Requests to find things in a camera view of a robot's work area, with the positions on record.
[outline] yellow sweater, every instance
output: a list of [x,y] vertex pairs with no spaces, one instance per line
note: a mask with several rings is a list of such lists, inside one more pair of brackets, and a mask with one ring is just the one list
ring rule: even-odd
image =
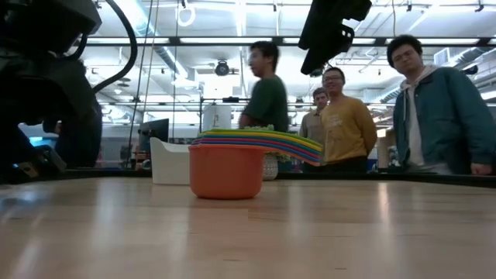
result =
[[324,131],[324,161],[339,163],[354,157],[368,157],[377,140],[377,130],[368,108],[361,100],[346,97],[325,107],[320,119]]

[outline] man with glasses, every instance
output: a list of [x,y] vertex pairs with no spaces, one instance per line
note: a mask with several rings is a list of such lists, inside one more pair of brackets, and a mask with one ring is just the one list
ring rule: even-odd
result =
[[409,35],[391,41],[387,61],[406,77],[393,117],[406,171],[490,174],[496,130],[472,81],[452,67],[425,66],[421,43]]
[[326,172],[366,173],[367,158],[375,146],[377,130],[368,108],[343,94],[343,71],[331,67],[322,77],[330,103],[322,110]]

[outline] desk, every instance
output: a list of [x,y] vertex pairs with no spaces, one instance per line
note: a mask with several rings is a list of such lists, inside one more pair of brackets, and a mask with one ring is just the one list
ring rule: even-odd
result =
[[494,278],[496,191],[272,181],[245,201],[150,178],[0,196],[0,278]]

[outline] man in blue jacket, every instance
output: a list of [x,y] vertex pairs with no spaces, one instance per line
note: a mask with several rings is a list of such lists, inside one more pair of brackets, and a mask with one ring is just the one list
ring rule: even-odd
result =
[[387,61],[406,77],[394,107],[398,159],[410,172],[491,173],[496,129],[472,81],[452,67],[425,66],[422,45],[402,35]]

